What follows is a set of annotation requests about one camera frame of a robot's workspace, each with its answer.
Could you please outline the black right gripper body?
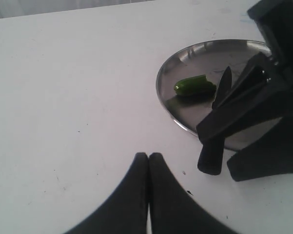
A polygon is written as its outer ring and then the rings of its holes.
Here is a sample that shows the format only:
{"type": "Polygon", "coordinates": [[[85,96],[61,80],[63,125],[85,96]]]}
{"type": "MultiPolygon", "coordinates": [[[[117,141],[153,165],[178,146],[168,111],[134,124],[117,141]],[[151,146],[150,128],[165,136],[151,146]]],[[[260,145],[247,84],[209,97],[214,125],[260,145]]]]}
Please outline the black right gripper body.
{"type": "Polygon", "coordinates": [[[259,53],[249,61],[252,99],[247,111],[260,115],[293,112],[293,0],[261,0],[248,15],[271,55],[259,53]]]}

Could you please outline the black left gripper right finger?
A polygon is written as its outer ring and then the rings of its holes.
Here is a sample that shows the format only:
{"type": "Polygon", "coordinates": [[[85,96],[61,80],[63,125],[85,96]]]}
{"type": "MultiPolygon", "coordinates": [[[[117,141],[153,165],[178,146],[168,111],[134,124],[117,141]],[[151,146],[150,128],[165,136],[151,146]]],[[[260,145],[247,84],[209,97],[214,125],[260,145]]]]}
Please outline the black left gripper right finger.
{"type": "Polygon", "coordinates": [[[154,234],[233,234],[200,207],[176,180],[163,155],[149,156],[150,216],[154,234]]]}

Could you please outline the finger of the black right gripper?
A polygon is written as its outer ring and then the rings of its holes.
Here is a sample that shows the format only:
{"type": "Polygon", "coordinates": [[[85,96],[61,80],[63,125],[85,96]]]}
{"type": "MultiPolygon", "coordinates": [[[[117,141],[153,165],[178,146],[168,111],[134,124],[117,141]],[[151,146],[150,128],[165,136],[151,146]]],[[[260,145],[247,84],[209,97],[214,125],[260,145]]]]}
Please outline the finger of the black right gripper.
{"type": "MultiPolygon", "coordinates": [[[[239,78],[223,102],[224,123],[208,131],[207,136],[223,134],[224,137],[236,133],[234,125],[265,101],[288,91],[293,86],[293,66],[289,63],[273,62],[263,53],[253,56],[244,67],[239,78]]],[[[205,117],[208,126],[215,123],[205,117]]]]}
{"type": "Polygon", "coordinates": [[[259,140],[233,155],[227,166],[234,181],[293,174],[293,116],[282,118],[259,140]]]}

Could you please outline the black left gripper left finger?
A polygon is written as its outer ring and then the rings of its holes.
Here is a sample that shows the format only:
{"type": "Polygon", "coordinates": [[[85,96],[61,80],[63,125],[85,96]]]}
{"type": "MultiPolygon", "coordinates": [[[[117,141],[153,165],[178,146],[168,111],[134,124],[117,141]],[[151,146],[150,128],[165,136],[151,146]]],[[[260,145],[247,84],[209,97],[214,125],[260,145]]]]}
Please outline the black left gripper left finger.
{"type": "Polygon", "coordinates": [[[112,194],[68,234],[145,234],[148,217],[148,156],[137,153],[112,194]]]}

